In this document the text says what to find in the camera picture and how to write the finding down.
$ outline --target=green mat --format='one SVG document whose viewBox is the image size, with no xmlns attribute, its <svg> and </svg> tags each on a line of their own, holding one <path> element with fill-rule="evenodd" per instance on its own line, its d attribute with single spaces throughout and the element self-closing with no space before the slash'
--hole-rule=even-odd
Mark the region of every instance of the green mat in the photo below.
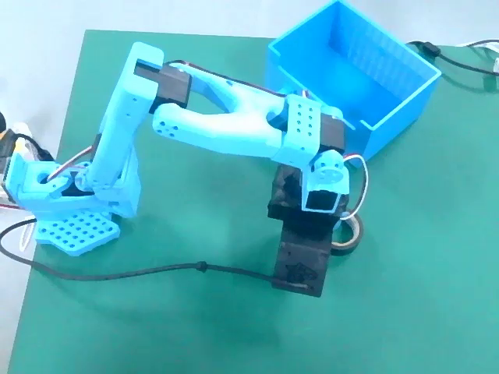
<svg viewBox="0 0 499 374">
<path fill-rule="evenodd" d="M 88 31 L 59 160 L 92 143 L 134 41 L 263 83 L 267 39 Z M 195 270 L 102 283 L 32 272 L 9 373 L 497 374 L 499 90 L 494 78 L 439 66 L 423 117 L 370 162 L 365 237 L 331 259 L 322 298 Z M 214 110 L 198 97 L 192 108 Z M 74 273 L 198 260 L 272 273 L 275 164 L 169 141 L 150 118 L 136 146 L 143 195 L 120 239 L 80 258 L 40 247 L 37 260 Z"/>
</svg>

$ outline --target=black cable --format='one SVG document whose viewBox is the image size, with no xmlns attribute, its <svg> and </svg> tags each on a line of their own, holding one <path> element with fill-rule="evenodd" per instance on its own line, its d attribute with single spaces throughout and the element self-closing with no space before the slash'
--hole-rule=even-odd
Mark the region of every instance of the black cable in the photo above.
<svg viewBox="0 0 499 374">
<path fill-rule="evenodd" d="M 492 41 L 493 39 L 489 39 L 488 41 L 481 41 L 477 42 L 478 44 L 473 44 L 473 45 L 479 45 L 479 44 L 484 44 L 488 43 L 489 41 Z M 470 66 L 463 64 L 461 62 L 455 61 L 452 58 L 447 57 L 446 55 L 442 54 L 442 51 L 439 47 L 437 47 L 435 44 L 430 43 L 429 41 L 411 41 L 408 44 L 413 44 L 417 46 L 418 49 L 420 49 L 424 54 L 429 55 L 430 57 L 436 58 L 440 57 L 442 60 L 448 62 L 449 64 L 452 64 L 454 66 L 457 66 L 461 69 L 469 70 L 471 72 L 481 72 L 482 74 L 487 74 L 490 76 L 499 76 L 499 72 L 492 72 L 490 70 L 485 70 L 481 68 L 477 68 L 475 66 Z"/>
<path fill-rule="evenodd" d="M 36 218 L 29 219 L 26 221 L 21 221 L 21 222 L 18 222 L 16 224 L 13 224 L 12 226 L 10 226 L 10 227 L 6 228 L 4 231 L 2 231 L 0 233 L 0 253 L 9 257 L 10 259 L 13 259 L 14 261 L 16 261 L 18 263 L 23 263 L 25 265 L 31 266 L 33 269 L 35 269 L 37 271 L 40 271 L 42 273 L 46 273 L 46 274 L 52 275 L 53 277 L 61 278 L 61 279 L 67 280 L 67 281 L 113 281 L 113 280 L 117 280 L 117 279 L 139 277 L 142 275 L 148 275 L 148 274 L 154 274 L 154 273 L 163 273 L 165 271 L 171 271 L 171 270 L 195 269 L 195 270 L 198 270 L 202 273 L 205 273 L 207 270 L 214 270 L 214 271 L 221 271 L 224 273 L 246 275 L 247 277 L 261 279 L 262 281 L 267 281 L 267 282 L 271 282 L 274 284 L 281 284 L 281 285 L 291 286 L 291 287 L 296 287 L 296 288 L 308 288 L 309 287 L 306 284 L 289 283 L 285 280 L 281 280 L 281 279 L 278 279 L 275 277 L 271 277 L 271 276 L 257 273 L 254 271 L 250 271 L 250 270 L 244 270 L 244 269 L 239 269 L 239 268 L 230 267 L 230 266 L 211 265 L 211 264 L 206 263 L 204 261 L 199 261 L 198 263 L 179 263 L 179 264 L 174 264 L 174 265 L 151 267 L 149 269 L 126 271 L 123 273 L 115 273 L 115 274 L 76 275 L 76 274 L 70 274 L 70 273 L 63 273 L 61 271 L 52 269 L 51 267 L 44 265 L 43 263 L 39 263 L 38 261 L 24 259 L 23 257 L 15 255 L 15 254 L 7 251 L 5 249 L 5 247 L 2 245 L 2 239 L 10 231 L 13 231 L 17 228 L 21 228 L 22 226 L 27 225 L 27 224 L 34 224 L 36 221 L 37 221 Z"/>
<path fill-rule="evenodd" d="M 33 139 L 31 136 L 19 134 L 19 133 L 15 134 L 15 139 L 18 140 L 19 138 L 27 140 L 32 146 L 35 147 L 35 149 L 37 150 L 37 154 L 38 154 L 38 160 L 40 160 L 40 161 L 53 161 L 54 160 L 54 158 L 50 154 L 50 152 L 43 149 L 40 146 L 40 144 L 38 144 L 38 142 L 35 139 Z"/>
</svg>

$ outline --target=wire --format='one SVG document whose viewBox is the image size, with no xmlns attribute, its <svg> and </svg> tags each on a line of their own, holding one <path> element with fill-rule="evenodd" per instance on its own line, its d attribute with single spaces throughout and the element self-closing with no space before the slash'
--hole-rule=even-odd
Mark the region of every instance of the wire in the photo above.
<svg viewBox="0 0 499 374">
<path fill-rule="evenodd" d="M 168 65 L 171 65 L 171 64 L 182 64 L 182 65 L 191 66 L 191 67 L 193 67 L 195 69 L 198 69 L 198 70 L 200 70 L 202 72 L 207 72 L 207 73 L 213 74 L 214 76 L 218 76 L 218 77 L 223 78 L 223 79 L 231 80 L 232 82 L 241 83 L 241 84 L 244 84 L 245 86 L 256 88 L 257 90 L 262 90 L 264 92 L 267 92 L 268 94 L 272 94 L 272 95 L 279 96 L 279 97 L 286 97 L 286 95 L 284 93 L 279 93 L 279 92 L 276 92 L 276 91 L 273 91 L 273 90 L 269 90 L 268 88 L 265 88 L 265 87 L 262 87 L 262 86 L 258 86 L 258 85 L 253 84 L 253 83 L 246 82 L 245 80 L 239 80 L 239 79 L 231 78 L 230 76 L 224 76 L 223 74 L 219 74 L 217 72 L 212 72 L 211 70 L 202 68 L 199 65 L 194 65 L 192 62 L 187 62 L 185 60 L 172 60 L 172 61 L 167 62 L 167 64 Z"/>
<path fill-rule="evenodd" d="M 89 153 L 92 152 L 93 146 L 88 146 L 84 150 L 81 150 L 79 153 L 75 154 L 73 157 L 71 157 L 69 160 L 67 160 L 64 164 L 59 166 L 55 171 L 53 171 L 48 177 L 47 177 L 47 182 L 51 181 L 58 175 L 60 175 L 65 169 L 71 167 L 77 160 L 79 160 L 81 157 L 88 155 Z"/>
<path fill-rule="evenodd" d="M 362 191 L 360 193 L 360 197 L 359 197 L 359 200 L 357 201 L 357 204 L 352 209 L 350 214 L 340 218 L 340 220 L 342 220 L 342 221 L 352 219 L 359 212 L 360 207 L 362 206 L 362 204 L 364 203 L 364 199 L 366 198 L 367 188 L 369 187 L 369 172 L 367 170 L 367 164 L 366 164 L 366 160 L 364 160 L 364 157 L 362 157 L 360 154 L 353 153 L 353 154 L 346 155 L 343 158 L 343 161 L 346 162 L 346 161 L 350 161 L 350 160 L 353 160 L 356 158 L 360 160 L 360 162 L 362 163 L 362 166 L 364 168 L 364 181 L 363 181 L 363 185 L 362 185 Z"/>
<path fill-rule="evenodd" d="M 113 281 L 113 280 L 118 280 L 118 279 L 139 277 L 139 276 L 154 274 L 154 273 L 163 273 L 165 271 L 181 270 L 181 269 L 194 269 L 194 270 L 198 270 L 202 273 L 206 272 L 207 270 L 214 270 L 214 271 L 220 271 L 220 272 L 224 272 L 224 273 L 233 273 L 233 274 L 245 275 L 247 277 L 260 279 L 262 281 L 267 281 L 267 282 L 271 282 L 274 284 L 281 284 L 281 285 L 292 286 L 292 287 L 296 287 L 296 288 L 305 288 L 305 289 L 309 288 L 309 286 L 306 284 L 290 283 L 290 282 L 287 282 L 286 280 L 281 280 L 281 279 L 271 277 L 269 275 L 265 275 L 262 273 L 257 273 L 257 272 L 251 271 L 251 270 L 244 270 L 244 269 L 239 269 L 239 268 L 230 267 L 230 266 L 211 265 L 211 264 L 206 263 L 204 261 L 199 261 L 197 263 L 179 263 L 179 264 L 174 264 L 174 265 L 151 267 L 149 269 L 126 271 L 123 273 L 115 273 L 115 274 L 77 275 L 77 274 L 63 273 L 61 271 L 52 269 L 51 267 L 49 267 L 43 263 L 39 263 L 38 261 L 25 259 L 23 257 L 15 255 L 15 254 L 7 251 L 4 248 L 4 246 L 2 245 L 2 239 L 9 232 L 11 232 L 17 228 L 21 228 L 22 226 L 25 226 L 27 224 L 34 224 L 36 221 L 37 221 L 36 218 L 30 218 L 28 220 L 24 220 L 24 221 L 18 222 L 16 224 L 13 224 L 12 226 L 10 226 L 10 227 L 6 228 L 4 231 L 2 231 L 0 233 L 0 253 L 3 254 L 4 256 L 9 257 L 10 259 L 13 259 L 14 261 L 16 261 L 18 263 L 23 263 L 24 265 L 31 266 L 33 269 L 35 269 L 41 273 L 46 273 L 46 274 L 52 275 L 53 277 L 61 278 L 61 279 L 67 280 L 67 281 Z"/>
<path fill-rule="evenodd" d="M 448 62 L 449 64 L 457 66 L 457 67 L 459 67 L 461 69 L 469 70 L 471 72 L 480 72 L 482 74 L 487 74 L 487 75 L 490 75 L 490 76 L 499 76 L 499 72 L 493 72 L 493 71 L 490 71 L 490 70 L 485 70 L 485 69 L 477 68 L 475 66 L 466 65 L 466 64 L 463 64 L 461 62 L 455 61 L 452 58 L 447 57 L 446 55 L 442 54 L 442 51 L 441 51 L 441 49 L 439 47 L 437 47 L 435 44 L 430 43 L 429 41 L 425 41 L 425 42 L 422 42 L 422 41 L 410 41 L 408 44 L 413 44 L 418 49 L 420 49 L 423 53 L 425 53 L 425 54 L 427 54 L 427 55 L 429 55 L 429 56 L 431 56 L 433 58 L 440 57 L 442 60 Z"/>
</svg>

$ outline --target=blue box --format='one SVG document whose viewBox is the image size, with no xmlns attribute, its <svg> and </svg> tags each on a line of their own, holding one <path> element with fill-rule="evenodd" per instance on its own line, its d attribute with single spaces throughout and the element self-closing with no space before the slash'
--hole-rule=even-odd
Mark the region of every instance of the blue box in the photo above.
<svg viewBox="0 0 499 374">
<path fill-rule="evenodd" d="M 347 153 L 367 160 L 423 112 L 441 72 L 343 1 L 268 46 L 266 85 L 339 108 Z"/>
</svg>

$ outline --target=robotic arm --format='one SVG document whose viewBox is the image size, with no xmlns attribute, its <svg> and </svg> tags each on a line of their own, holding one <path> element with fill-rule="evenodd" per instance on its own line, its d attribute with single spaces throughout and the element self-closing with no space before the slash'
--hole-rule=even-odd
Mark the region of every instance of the robotic arm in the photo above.
<svg viewBox="0 0 499 374">
<path fill-rule="evenodd" d="M 276 180 L 282 173 L 294 175 L 299 192 L 280 185 L 281 198 L 276 203 L 274 194 L 269 217 L 287 227 L 292 221 L 325 217 L 330 234 L 349 194 L 342 113 L 307 97 L 271 93 L 185 62 L 164 64 L 164 59 L 157 48 L 133 45 L 90 161 L 50 178 L 59 168 L 55 162 L 25 161 L 13 154 L 4 188 L 37 217 L 37 240 L 78 256 L 119 236 L 111 214 L 136 214 L 140 180 L 133 144 L 149 113 L 154 131 L 170 140 L 279 163 Z M 191 91 L 224 113 L 187 109 Z"/>
</svg>

